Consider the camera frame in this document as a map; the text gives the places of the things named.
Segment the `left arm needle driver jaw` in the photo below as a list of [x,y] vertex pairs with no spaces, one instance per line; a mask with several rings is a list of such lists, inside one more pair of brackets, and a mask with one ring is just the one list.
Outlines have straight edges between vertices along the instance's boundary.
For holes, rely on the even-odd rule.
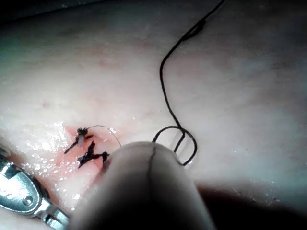
[[69,216],[56,205],[49,203],[45,210],[43,220],[46,223],[69,223]]
[[35,215],[40,218],[48,227],[53,230],[62,230],[63,229],[63,212],[62,210],[49,209],[49,210],[38,210],[35,212]]

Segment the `left arm needle driver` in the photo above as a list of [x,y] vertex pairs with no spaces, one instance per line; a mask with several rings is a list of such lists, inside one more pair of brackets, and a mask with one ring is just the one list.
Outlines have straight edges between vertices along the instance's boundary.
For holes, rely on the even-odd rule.
[[11,153],[0,148],[0,207],[24,216],[35,216],[47,189],[33,175],[10,161]]

